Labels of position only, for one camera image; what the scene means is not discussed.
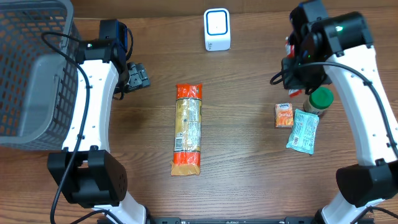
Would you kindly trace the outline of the red stick snack packet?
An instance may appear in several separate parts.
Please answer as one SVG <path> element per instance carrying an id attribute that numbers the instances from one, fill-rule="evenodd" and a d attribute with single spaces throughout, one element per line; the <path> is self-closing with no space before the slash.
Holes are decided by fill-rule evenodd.
<path id="1" fill-rule="evenodd" d="M 287 53 L 287 58 L 293 58 L 295 56 L 295 50 L 294 50 L 294 45 L 291 45 L 289 42 L 289 38 L 286 37 L 286 43 L 285 43 L 285 50 Z M 289 96 L 291 98 L 299 96 L 300 94 L 302 94 L 302 90 L 297 90 L 297 89 L 290 89 L 289 90 Z"/>

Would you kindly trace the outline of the green lid glass jar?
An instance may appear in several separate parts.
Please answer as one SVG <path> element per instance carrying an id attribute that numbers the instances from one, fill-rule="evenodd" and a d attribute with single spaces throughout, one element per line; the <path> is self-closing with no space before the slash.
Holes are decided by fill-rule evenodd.
<path id="1" fill-rule="evenodd" d="M 320 87 L 315 90 L 303 104 L 305 112 L 315 115 L 323 114 L 334 101 L 334 95 L 331 90 L 325 87 Z"/>

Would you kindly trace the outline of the green wet wipes packet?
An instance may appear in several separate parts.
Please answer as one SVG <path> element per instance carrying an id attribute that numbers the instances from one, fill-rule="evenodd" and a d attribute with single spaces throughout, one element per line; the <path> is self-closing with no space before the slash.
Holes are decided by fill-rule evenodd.
<path id="1" fill-rule="evenodd" d="M 314 153 L 315 137 L 319 120 L 319 117 L 315 114 L 296 109 L 294 114 L 294 125 L 286 148 L 312 155 Z"/>

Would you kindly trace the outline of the orange spaghetti packet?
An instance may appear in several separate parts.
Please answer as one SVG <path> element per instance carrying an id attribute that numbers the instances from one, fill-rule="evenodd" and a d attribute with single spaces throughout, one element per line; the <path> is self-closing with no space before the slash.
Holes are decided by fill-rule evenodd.
<path id="1" fill-rule="evenodd" d="M 175 103 L 172 176 L 199 175 L 203 85 L 178 84 Z"/>

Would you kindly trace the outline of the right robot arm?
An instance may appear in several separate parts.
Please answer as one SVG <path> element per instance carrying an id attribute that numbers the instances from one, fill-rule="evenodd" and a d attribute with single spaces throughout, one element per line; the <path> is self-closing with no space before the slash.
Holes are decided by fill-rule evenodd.
<path id="1" fill-rule="evenodd" d="M 358 12 L 330 17 L 321 1 L 301 2 L 289 16 L 294 56 L 273 83 L 313 93 L 333 84 L 348 117 L 357 163 L 336 172 L 338 194 L 314 223 L 357 223 L 397 194 L 397 120 L 377 69 L 373 37 Z"/>

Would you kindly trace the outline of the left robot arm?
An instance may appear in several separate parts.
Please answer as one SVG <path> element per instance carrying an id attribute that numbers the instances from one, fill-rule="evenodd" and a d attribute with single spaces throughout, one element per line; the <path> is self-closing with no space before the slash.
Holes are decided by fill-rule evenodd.
<path id="1" fill-rule="evenodd" d="M 115 94 L 125 95 L 150 86 L 143 64 L 135 64 L 132 32 L 117 19 L 102 20 L 99 37 L 77 40 L 73 58 L 66 61 L 78 70 L 78 88 L 73 117 L 61 152 L 50 153 L 47 169 L 58 185 L 50 210 L 55 223 L 59 197 L 79 204 L 93 215 L 105 215 L 103 223 L 153 223 L 148 209 L 127 191 L 124 166 L 111 155 L 109 119 Z"/>

